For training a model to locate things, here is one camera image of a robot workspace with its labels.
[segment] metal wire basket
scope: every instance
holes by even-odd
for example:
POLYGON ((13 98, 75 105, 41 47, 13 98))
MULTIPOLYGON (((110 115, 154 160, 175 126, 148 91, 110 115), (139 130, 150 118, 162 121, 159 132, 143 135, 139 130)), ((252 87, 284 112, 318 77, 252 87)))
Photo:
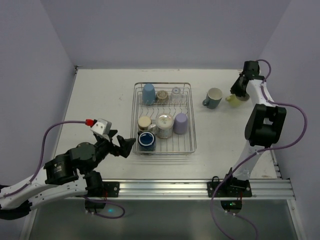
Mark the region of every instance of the metal wire basket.
POLYGON ((131 138, 136 138, 132 151, 136 154, 148 155, 187 155, 194 153, 197 148, 195 117, 192 102, 191 85, 187 82, 138 82, 134 85, 132 116, 131 116, 131 138), (181 100, 176 101, 171 98, 165 102, 155 102, 146 105, 142 101, 142 92, 145 84, 152 84, 156 93, 160 90, 171 95, 172 89, 181 89, 181 100), (141 151, 138 145, 138 119, 141 116, 148 116, 151 122, 155 123, 158 114, 170 114, 173 118, 179 113, 184 113, 188 117, 188 130, 185 134, 175 134, 170 138, 161 139, 156 137, 155 151, 141 151))

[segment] light blue cup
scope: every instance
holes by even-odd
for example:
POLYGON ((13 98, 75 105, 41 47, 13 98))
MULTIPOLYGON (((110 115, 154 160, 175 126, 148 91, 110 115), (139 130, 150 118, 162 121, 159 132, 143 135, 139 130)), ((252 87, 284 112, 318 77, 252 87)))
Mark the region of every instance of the light blue cup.
POLYGON ((156 90, 151 83, 144 85, 142 90, 142 101, 145 105, 152 105, 156 101, 156 90))

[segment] cable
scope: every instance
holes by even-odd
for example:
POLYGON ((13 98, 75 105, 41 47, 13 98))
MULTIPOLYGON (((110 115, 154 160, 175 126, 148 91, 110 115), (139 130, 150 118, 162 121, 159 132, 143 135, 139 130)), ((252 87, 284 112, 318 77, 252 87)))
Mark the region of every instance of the cable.
POLYGON ((86 121, 62 121, 62 122, 58 122, 56 124, 53 124, 52 126, 50 126, 44 133, 44 136, 43 136, 43 139, 42 139, 42 146, 41 146, 41 154, 40 154, 40 160, 39 160, 39 163, 38 163, 38 166, 35 170, 35 173, 32 175, 32 177, 30 178, 29 182, 26 183, 25 185, 23 185, 22 187, 20 187, 19 189, 13 191, 13 192, 10 192, 10 193, 7 193, 5 195, 3 195, 2 197, 0 198, 5 198, 5 197, 9 197, 9 196, 12 196, 12 195, 15 195, 19 192, 21 192, 23 189, 25 189, 30 183, 32 183, 32 181, 36 178, 36 176, 38 175, 40 169, 41 169, 41 165, 42 165, 42 162, 43 162, 43 159, 44 159, 44 152, 45 152, 45 143, 46 143, 46 138, 47 138, 47 135, 49 133, 49 131, 51 129, 53 129, 54 127, 56 126, 59 126, 59 125, 62 125, 62 124, 86 124, 87 122, 86 121))
POLYGON ((118 204, 118 203, 114 203, 114 202, 106 201, 106 200, 93 200, 93 199, 90 199, 90 198, 88 198, 86 196, 82 196, 82 198, 84 198, 85 200, 87 200, 89 202, 96 203, 96 204, 105 203, 105 204, 117 206, 118 208, 121 208, 121 210, 122 210, 122 213, 119 216, 106 216, 106 215, 102 215, 100 213, 94 213, 92 211, 88 211, 89 213, 91 213, 93 215, 96 215, 98 217, 105 218, 105 219, 119 219, 119 218, 122 218, 126 214, 125 208, 122 205, 118 204))
MULTIPOLYGON (((297 105, 294 105, 294 104, 290 104, 290 103, 282 103, 282 102, 275 102, 275 101, 271 101, 268 99, 266 93, 265 93, 265 90, 264 90, 264 83, 267 81, 267 78, 270 76, 271 74, 271 65, 270 63, 267 61, 267 60, 264 60, 264 59, 258 59, 256 60, 257 62, 265 62, 268 67, 269 67, 269 72, 268 74, 266 75, 266 77, 264 78, 264 80, 262 81, 261 83, 261 91, 262 91, 262 94, 263 94, 263 97, 265 98, 265 100, 271 104, 274 104, 274 105, 280 105, 280 106, 287 106, 287 107, 292 107, 292 108, 295 108, 297 109, 303 116, 303 120, 304 120, 304 125, 303 125, 303 130, 300 134, 300 136, 295 140, 293 141, 292 143, 290 144, 287 144, 287 145, 284 145, 284 146, 278 146, 278 147, 269 147, 269 148, 264 148, 264 149, 260 149, 256 152, 254 152, 253 154, 249 155, 246 159, 244 159, 242 162, 239 163, 238 166, 236 166, 232 172, 227 175, 222 182, 220 182, 218 184, 218 186, 215 188, 213 194, 212 194, 212 197, 211 197, 211 201, 210 201, 210 212, 211 212, 211 216, 212 216, 212 219, 215 223, 215 225, 217 226, 217 228, 225 235, 227 236, 228 238, 230 239, 234 239, 232 236, 230 236, 226 231, 224 231, 221 226, 218 224, 218 221, 217 221, 217 218, 214 214, 214 211, 213 211, 213 205, 214 205, 214 198, 215 198, 215 195, 217 194, 217 191, 218 189, 226 182, 226 180, 228 178, 230 178, 233 173, 244 163, 246 163, 247 161, 249 161, 251 158, 253 158, 255 155, 257 155, 257 153, 263 153, 263 152, 266 152, 266 151, 271 151, 271 150, 280 150, 280 149, 287 149, 287 148, 290 148, 292 147, 293 145, 297 144, 302 138, 303 136, 305 135, 306 133, 306 130, 307 130, 307 127, 308 127, 308 118, 307 118, 307 115, 306 113, 302 110, 302 108, 300 108, 299 106, 297 105)), ((241 216, 241 215, 235 215, 236 217, 242 219, 242 220, 245 220, 246 222, 248 222, 253 228, 254 228, 254 231, 255 231, 255 239, 257 240, 259 238, 259 232, 258 232, 258 229, 257 227, 253 224, 253 222, 251 222, 249 219, 245 218, 244 216, 241 216)))

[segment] white table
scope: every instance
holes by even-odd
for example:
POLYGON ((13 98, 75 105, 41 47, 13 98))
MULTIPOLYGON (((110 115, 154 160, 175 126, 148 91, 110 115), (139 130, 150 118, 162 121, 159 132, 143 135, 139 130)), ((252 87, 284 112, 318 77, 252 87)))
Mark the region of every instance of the white table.
MULTIPOLYGON (((102 118, 112 129, 130 137, 134 84, 137 82, 188 82, 191 84, 197 149, 181 157, 144 156, 128 158, 108 155, 97 167, 104 179, 210 179, 223 178, 238 160, 245 145, 245 126, 252 112, 250 101, 232 108, 224 100, 238 78, 238 70, 205 69, 80 69, 77 73, 65 120, 102 118), (220 88, 223 99, 214 110, 202 106, 210 88, 220 88)), ((56 154, 81 142, 94 143, 88 127, 66 124, 56 154)), ((252 179, 275 179, 270 152, 260 157, 252 179)))

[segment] purple cable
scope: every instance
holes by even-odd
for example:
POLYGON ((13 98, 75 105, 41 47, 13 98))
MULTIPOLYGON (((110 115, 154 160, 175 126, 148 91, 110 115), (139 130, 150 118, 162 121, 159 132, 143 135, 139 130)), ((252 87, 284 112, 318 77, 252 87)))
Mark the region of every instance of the purple cable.
MULTIPOLYGON (((43 159, 44 159, 44 152, 45 152, 45 143, 46 143, 46 138, 47 138, 47 135, 49 133, 49 131, 51 129, 53 129, 54 127, 56 126, 59 126, 59 125, 62 125, 62 124, 86 124, 85 121, 62 121, 62 122, 58 122, 56 124, 53 124, 52 126, 50 126, 44 133, 44 136, 43 136, 43 139, 42 139, 42 146, 41 146, 41 154, 40 154, 40 161, 38 163, 38 166, 35 170, 35 173, 32 175, 32 177, 30 178, 29 182, 31 183, 35 178, 36 176, 38 175, 40 169, 41 169, 41 165, 42 165, 42 162, 43 162, 43 159)), ((13 191, 13 192, 10 192, 10 193, 7 193, 5 194, 2 198, 5 198, 5 197, 9 197, 9 196, 12 196, 14 194, 17 194, 19 192, 21 192, 23 189, 25 189, 26 187, 28 186, 28 184, 26 183, 25 185, 23 185, 22 187, 20 187, 19 189, 13 191)))
POLYGON ((111 202, 111 201, 107 201, 107 200, 93 200, 93 199, 90 199, 86 196, 82 196, 85 200, 89 201, 89 202, 92 202, 92 203, 96 203, 96 204, 101 204, 101 203, 105 203, 105 204, 110 204, 110 205, 113 205, 113 206, 117 206, 118 208, 121 208, 122 210, 122 213, 121 215, 119 216, 106 216, 106 215, 102 215, 100 213, 95 213, 95 212, 92 212, 92 211, 89 211, 89 213, 93 213, 93 215, 96 215, 98 217, 101 217, 101 218, 105 218, 105 219, 119 219, 119 218, 122 218, 125 214, 126 214, 126 210, 125 208, 120 205, 120 204, 117 204, 117 203, 114 203, 114 202, 111 202))
MULTIPOLYGON (((225 182, 228 178, 230 178, 230 177, 233 175, 233 173, 234 173, 242 164, 244 164, 244 163, 246 163, 247 161, 249 161, 249 160, 250 160, 252 157, 254 157, 257 153, 260 154, 260 153, 263 153, 263 152, 265 152, 265 151, 287 149, 287 148, 290 148, 290 147, 292 147, 293 145, 297 144, 297 143, 303 138, 303 136, 305 135, 306 130, 307 130, 307 127, 308 127, 308 118, 307 118, 306 113, 302 110, 302 108, 300 108, 299 106, 294 105, 294 104, 282 103, 282 102, 275 102, 275 101, 271 101, 271 100, 268 99, 268 97, 267 97, 267 95, 266 95, 266 93, 265 93, 265 90, 264 90, 264 83, 267 81, 267 78, 268 78, 268 77, 270 76, 270 74, 271 74, 271 65, 270 65, 270 63, 269 63, 268 61, 266 61, 266 60, 264 60, 264 59, 258 59, 258 60, 256 60, 256 61, 257 61, 257 62, 265 62, 265 63, 268 65, 268 67, 269 67, 269 72, 268 72, 268 74, 266 75, 265 79, 264 79, 264 80, 262 81, 262 83, 261 83, 261 91, 262 91, 263 97, 266 99, 266 101, 267 101, 268 103, 271 103, 271 104, 274 104, 274 105, 292 107, 292 108, 297 109, 297 110, 302 114, 302 116, 303 116, 304 125, 303 125, 303 130, 302 130, 300 136, 299 136, 295 141, 293 141, 292 143, 290 143, 290 144, 288 144, 288 145, 285 145, 285 146, 269 147, 269 148, 260 149, 260 150, 258 150, 257 152, 254 152, 253 154, 249 155, 246 159, 244 159, 242 162, 240 162, 239 165, 236 166, 236 167, 232 170, 232 172, 231 172, 229 175, 227 175, 227 176, 223 179, 223 181, 221 181, 221 182, 218 184, 218 186, 214 189, 214 192, 213 192, 213 195, 212 195, 212 198, 211 198, 211 201, 210 201, 210 212, 211 212, 212 219, 213 219, 215 225, 218 227, 218 229, 219 229, 224 235, 226 235, 228 238, 230 238, 230 239, 232 239, 232 240, 233 240, 234 238, 233 238, 232 236, 230 236, 226 231, 224 231, 224 230, 222 229, 222 227, 218 224, 217 218, 216 218, 216 216, 215 216, 215 214, 214 214, 214 209, 213 209, 214 198, 215 198, 215 196, 216 196, 216 194, 217 194, 218 189, 224 184, 224 182, 225 182)), ((245 220, 246 222, 248 222, 248 223, 254 228, 254 231, 255 231, 255 239, 257 240, 257 239, 259 238, 259 232, 258 232, 257 227, 253 224, 253 222, 251 222, 249 219, 247 219, 247 218, 245 218, 245 217, 243 217, 243 216, 241 216, 241 215, 235 215, 235 216, 238 217, 238 218, 240 218, 240 219, 245 220)))

